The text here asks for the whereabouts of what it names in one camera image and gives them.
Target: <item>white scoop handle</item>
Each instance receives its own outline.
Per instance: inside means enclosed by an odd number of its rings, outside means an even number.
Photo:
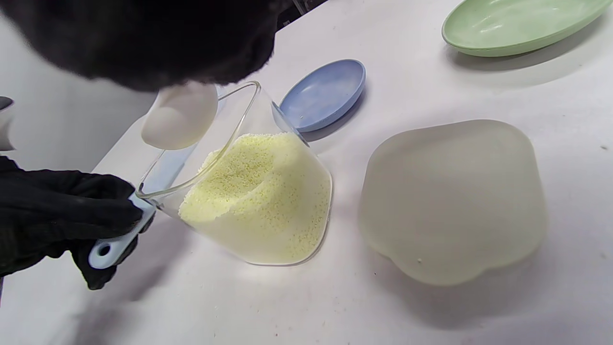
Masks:
[[[147,181],[143,186],[143,192],[151,193],[169,188],[195,148],[196,145],[193,145],[183,150],[162,152],[163,154],[161,154],[156,167],[147,175]],[[132,194],[129,200],[132,201],[136,207],[143,210],[142,218],[128,234],[96,241],[91,252],[89,252],[89,265],[92,268],[105,269],[113,266],[117,260],[119,260],[124,250],[128,248],[130,242],[139,234],[156,212],[153,205],[145,200],[139,199],[135,194]]]

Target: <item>glass rim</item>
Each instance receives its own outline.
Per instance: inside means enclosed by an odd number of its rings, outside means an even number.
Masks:
[[[260,92],[262,91],[262,85],[260,85],[259,82],[255,81],[255,80],[251,80],[249,82],[245,82],[241,85],[239,85],[236,89],[232,90],[231,92],[226,93],[225,95],[221,96],[218,98],[218,102],[221,101],[224,98],[227,98],[237,92],[239,92],[240,90],[243,90],[245,88],[248,87],[253,87],[255,86],[256,89],[251,97],[251,100],[249,101],[249,105],[247,105],[247,107],[245,108],[245,111],[243,112],[243,115],[240,117],[240,120],[238,121],[236,127],[234,128],[232,134],[230,135],[230,138],[226,141],[226,144],[219,150],[219,153],[217,154],[217,156],[215,156],[214,159],[212,159],[212,161],[204,168],[201,169],[196,175],[192,176],[192,178],[190,178],[189,180],[182,182],[174,187],[170,187],[167,189],[162,189],[162,190],[158,190],[156,192],[151,192],[151,193],[145,193],[143,192],[143,187],[145,186],[145,181],[147,179],[147,177],[149,176],[149,174],[151,173],[151,171],[153,170],[153,168],[155,167],[155,165],[159,162],[160,158],[163,156],[163,154],[167,151],[167,150],[162,150],[158,156],[153,160],[153,162],[151,163],[151,165],[149,166],[149,168],[147,169],[147,171],[145,172],[145,174],[143,175],[143,177],[141,177],[140,182],[139,182],[139,186],[135,191],[135,194],[137,197],[139,197],[140,199],[143,200],[150,200],[153,198],[157,198],[160,196],[167,196],[169,194],[175,193],[179,190],[182,190],[186,187],[191,187],[193,186],[195,183],[197,183],[201,177],[203,177],[204,175],[206,175],[206,173],[208,173],[211,168],[219,161],[219,159],[221,157],[223,157],[226,154],[226,151],[229,149],[229,147],[232,145],[232,143],[236,140],[239,132],[240,132],[240,128],[243,125],[243,122],[247,116],[247,114],[249,113],[249,111],[251,110],[251,107],[253,106],[255,100],[257,99],[257,97],[259,96]]]

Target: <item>yellow powder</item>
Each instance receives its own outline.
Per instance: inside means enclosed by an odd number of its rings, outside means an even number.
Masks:
[[[331,192],[330,174],[297,136],[246,134],[190,189],[179,216],[248,262],[285,265],[319,246]]]

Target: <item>scoop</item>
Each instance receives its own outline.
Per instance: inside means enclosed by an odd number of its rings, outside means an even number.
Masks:
[[[218,106],[215,85],[190,82],[158,93],[146,114],[141,137],[162,150],[180,150],[197,143],[213,123]]]

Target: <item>blue dish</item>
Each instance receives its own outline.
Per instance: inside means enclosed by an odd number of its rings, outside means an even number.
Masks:
[[[331,125],[356,103],[366,81],[366,69],[356,60],[340,60],[318,68],[294,85],[281,111],[298,132]]]

